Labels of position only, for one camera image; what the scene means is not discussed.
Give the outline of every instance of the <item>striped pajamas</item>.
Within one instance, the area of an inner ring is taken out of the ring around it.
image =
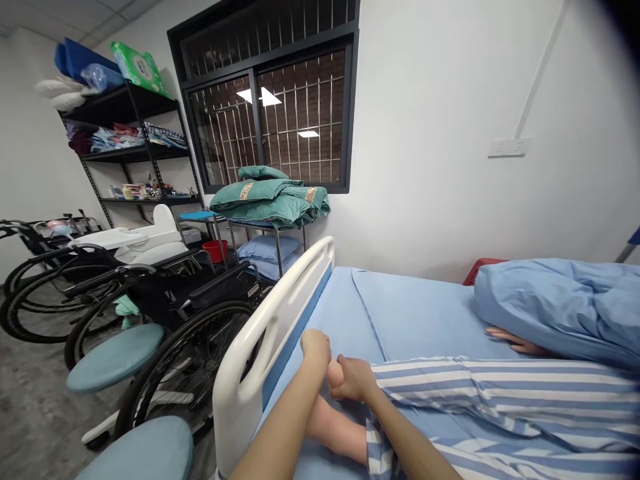
[[[398,406],[467,414],[559,446],[547,451],[509,444],[507,435],[500,443],[424,432],[464,480],[622,480],[635,472],[640,375],[585,361],[464,357],[390,362],[372,370]],[[372,479],[404,477],[372,414],[367,450]]]

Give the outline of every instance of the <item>ceiling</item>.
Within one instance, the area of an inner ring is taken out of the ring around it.
[[[25,27],[55,41],[93,48],[159,0],[2,0],[0,37]]]

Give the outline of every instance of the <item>electrical outlet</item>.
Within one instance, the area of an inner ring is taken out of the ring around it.
[[[488,157],[524,157],[531,139],[494,140],[489,146]]]

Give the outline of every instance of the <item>window frame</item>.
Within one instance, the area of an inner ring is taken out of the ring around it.
[[[169,38],[169,46],[171,47],[171,55],[178,77],[178,84],[181,92],[183,106],[185,108],[187,123],[189,125],[189,134],[191,136],[191,144],[195,150],[196,162],[200,177],[203,183],[204,192],[208,194],[216,193],[225,185],[211,185],[206,169],[205,154],[202,149],[201,140],[197,134],[198,123],[195,116],[194,108],[189,100],[189,96],[195,92],[222,82],[236,79],[244,75],[249,76],[249,85],[251,88],[251,96],[258,98],[257,76],[272,71],[274,69],[288,67],[294,63],[298,63],[310,58],[316,58],[323,54],[336,51],[338,49],[345,50],[345,74],[344,74],[344,99],[342,113],[342,145],[340,158],[340,182],[339,183],[306,183],[306,185],[314,187],[324,187],[328,193],[348,193],[351,180],[351,144],[353,137],[353,114],[355,110],[355,84],[357,73],[357,52],[359,40],[359,16],[360,16],[360,0],[355,0],[355,18],[352,21],[338,25],[333,29],[316,33],[310,37],[289,43],[282,47],[270,50],[265,53],[258,54],[238,63],[228,65],[210,71],[196,78],[187,78],[187,54],[184,50],[185,40],[192,36],[196,29],[204,29],[213,25],[220,25],[228,22],[231,18],[239,15],[239,12],[227,14],[226,17],[218,22],[213,19],[218,17],[220,13],[228,11],[230,4],[238,0],[222,0],[212,7],[200,12],[198,15],[182,22],[167,32]],[[256,149],[258,152],[258,162],[260,165],[265,164],[265,151],[263,146],[262,122],[261,122],[261,104],[254,102],[253,104],[253,121],[255,124]]]

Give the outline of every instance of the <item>red object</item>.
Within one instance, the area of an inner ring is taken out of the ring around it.
[[[222,250],[225,251],[225,258],[229,258],[229,248],[227,246],[229,242],[222,240]],[[222,262],[222,252],[220,251],[220,242],[218,240],[206,242],[202,245],[202,248],[209,253],[211,261],[214,263]]]
[[[467,278],[465,279],[463,285],[466,286],[466,287],[470,287],[470,286],[474,285],[475,284],[475,278],[478,276],[478,270],[480,270],[480,267],[482,267],[483,265],[492,265],[494,263],[502,263],[504,261],[508,261],[508,260],[500,260],[500,259],[480,259],[480,260],[478,260],[476,263],[473,264],[473,268],[471,268],[471,271],[467,275]]]

